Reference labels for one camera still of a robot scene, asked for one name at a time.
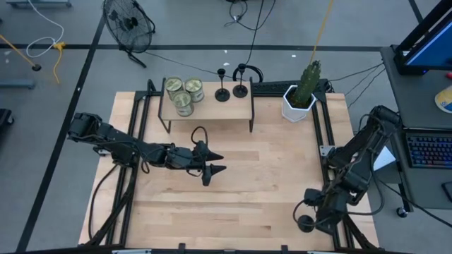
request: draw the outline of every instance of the metal bracket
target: metal bracket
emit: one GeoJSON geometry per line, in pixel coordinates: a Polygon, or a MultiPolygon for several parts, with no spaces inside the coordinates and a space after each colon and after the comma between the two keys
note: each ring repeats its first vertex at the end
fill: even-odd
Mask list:
{"type": "Polygon", "coordinates": [[[336,148],[335,145],[319,145],[320,155],[325,157],[331,151],[331,149],[336,148]]]}
{"type": "Polygon", "coordinates": [[[139,250],[113,250],[112,254],[146,254],[152,253],[152,249],[139,249],[139,250]]]}

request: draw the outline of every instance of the wooden tabletop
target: wooden tabletop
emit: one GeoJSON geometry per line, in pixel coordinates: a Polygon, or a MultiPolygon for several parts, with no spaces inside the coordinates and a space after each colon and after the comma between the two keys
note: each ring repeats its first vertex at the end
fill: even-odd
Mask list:
{"type": "MultiPolygon", "coordinates": [[[[118,92],[114,101],[109,122],[124,132],[133,96],[133,92],[118,92]]],[[[335,143],[344,145],[353,135],[344,95],[328,94],[327,98],[335,143]]],[[[290,250],[333,250],[331,236],[318,230],[303,233],[292,220],[293,208],[304,190],[323,185],[312,114],[290,123],[281,116],[281,98],[257,97],[253,133],[247,121],[229,120],[177,121],[167,134],[157,119],[158,104],[159,97],[152,97],[144,141],[192,148],[192,130],[204,126],[210,149],[225,156],[216,164],[227,169],[215,175],[209,187],[183,171],[139,171],[126,247],[177,248],[185,243],[187,248],[196,249],[280,250],[281,245],[288,245],[290,250]]],[[[318,108],[326,144],[320,104],[318,108]]],[[[202,138],[201,132],[194,137],[202,138]]],[[[111,158],[100,158],[93,188],[111,168],[111,158]]],[[[97,194],[94,232],[111,212],[118,173],[114,172],[97,194]]],[[[350,210],[369,212],[367,196],[350,210]]],[[[297,215],[302,214],[313,217],[314,210],[302,205],[297,215]]],[[[378,245],[372,216],[352,218],[378,245]]],[[[122,216],[117,222],[116,242],[121,223],[122,216]]],[[[80,243],[88,240],[87,230],[88,211],[80,243]]],[[[339,232],[345,246],[343,229],[339,232]]]]}
{"type": "MultiPolygon", "coordinates": [[[[162,101],[162,120],[231,120],[231,119],[251,119],[251,94],[243,98],[237,98],[232,94],[234,86],[239,82],[223,82],[223,87],[230,93],[230,98],[226,102],[219,102],[215,98],[215,92],[221,88],[220,82],[203,82],[204,99],[194,103],[194,111],[190,116],[180,116],[176,112],[166,90],[162,101]]],[[[249,82],[243,82],[249,91],[249,82]]]]}

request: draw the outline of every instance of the green can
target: green can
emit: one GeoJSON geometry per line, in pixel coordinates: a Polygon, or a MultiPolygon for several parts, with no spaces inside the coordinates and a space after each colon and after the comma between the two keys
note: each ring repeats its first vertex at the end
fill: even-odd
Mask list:
{"type": "Polygon", "coordinates": [[[178,91],[174,93],[172,103],[175,105],[176,111],[180,116],[189,116],[194,111],[191,96],[186,91],[178,91]]]}
{"type": "Polygon", "coordinates": [[[169,99],[172,100],[174,94],[178,91],[184,90],[184,84],[178,77],[169,77],[165,80],[165,89],[168,92],[169,99]]]}
{"type": "Polygon", "coordinates": [[[200,102],[204,98],[203,82],[199,78],[185,81],[185,90],[191,95],[192,102],[200,102]]]}

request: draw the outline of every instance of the can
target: can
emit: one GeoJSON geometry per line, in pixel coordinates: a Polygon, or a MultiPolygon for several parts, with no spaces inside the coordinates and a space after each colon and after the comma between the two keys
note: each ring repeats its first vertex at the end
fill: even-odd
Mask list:
{"type": "Polygon", "coordinates": [[[440,110],[452,114],[452,85],[435,96],[435,103],[440,110]]]}
{"type": "Polygon", "coordinates": [[[194,111],[191,96],[187,91],[174,93],[172,103],[176,106],[176,111],[180,116],[189,116],[194,111]]]}
{"type": "Polygon", "coordinates": [[[185,90],[189,92],[192,102],[200,102],[204,98],[203,82],[199,78],[185,81],[185,90]]]}
{"type": "Polygon", "coordinates": [[[184,90],[183,82],[178,77],[169,77],[165,80],[165,89],[168,92],[169,99],[172,100],[176,92],[184,90]]]}

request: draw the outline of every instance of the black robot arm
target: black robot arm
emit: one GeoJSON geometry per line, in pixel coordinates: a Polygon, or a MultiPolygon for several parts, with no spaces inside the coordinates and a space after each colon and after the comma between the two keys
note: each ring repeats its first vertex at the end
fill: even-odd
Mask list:
{"type": "MultiPolygon", "coordinates": [[[[295,219],[294,211],[294,219],[302,231],[308,232],[315,227],[333,234],[341,220],[354,226],[347,213],[347,204],[357,205],[363,198],[373,176],[375,159],[401,125],[399,115],[384,106],[374,107],[367,116],[366,126],[348,144],[331,147],[322,158],[323,166],[334,170],[335,178],[323,190],[307,189],[304,193],[301,203],[316,207],[316,219],[314,223],[306,215],[295,219]]],[[[355,237],[366,242],[362,235],[355,237]]]]}
{"type": "Polygon", "coordinates": [[[94,145],[94,151],[106,150],[111,153],[113,163],[132,167],[139,155],[144,162],[154,167],[173,170],[196,170],[201,173],[204,186],[208,186],[213,175],[225,170],[226,166],[206,165],[206,162],[223,159],[211,152],[203,141],[194,142],[193,150],[176,147],[174,144],[145,143],[127,135],[94,114],[75,114],[68,132],[68,139],[94,145]]]}

